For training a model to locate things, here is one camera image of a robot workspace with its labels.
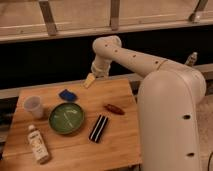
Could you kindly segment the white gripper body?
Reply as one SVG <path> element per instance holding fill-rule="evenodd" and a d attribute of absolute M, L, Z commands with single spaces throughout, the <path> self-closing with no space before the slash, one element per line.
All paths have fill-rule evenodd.
<path fill-rule="evenodd" d="M 98 63 L 97 61 L 92 62 L 91 71 L 96 78 L 107 78 L 109 76 L 110 63 L 102 62 Z"/>

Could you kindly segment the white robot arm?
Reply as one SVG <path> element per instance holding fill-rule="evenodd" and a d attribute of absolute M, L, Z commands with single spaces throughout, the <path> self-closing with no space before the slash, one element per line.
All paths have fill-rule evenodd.
<path fill-rule="evenodd" d="M 203 74 L 126 49 L 117 36 L 99 37 L 92 48 L 96 78 L 107 77 L 113 61 L 142 77 L 137 104 L 143 171 L 202 171 L 196 105 L 206 93 Z"/>

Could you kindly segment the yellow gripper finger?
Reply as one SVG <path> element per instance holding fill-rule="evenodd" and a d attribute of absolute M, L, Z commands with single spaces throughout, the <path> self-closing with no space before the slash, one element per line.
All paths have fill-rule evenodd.
<path fill-rule="evenodd" d="M 85 88 L 89 88 L 90 85 L 95 81 L 95 79 L 96 79 L 95 75 L 93 73 L 89 73 L 83 83 L 83 86 Z"/>

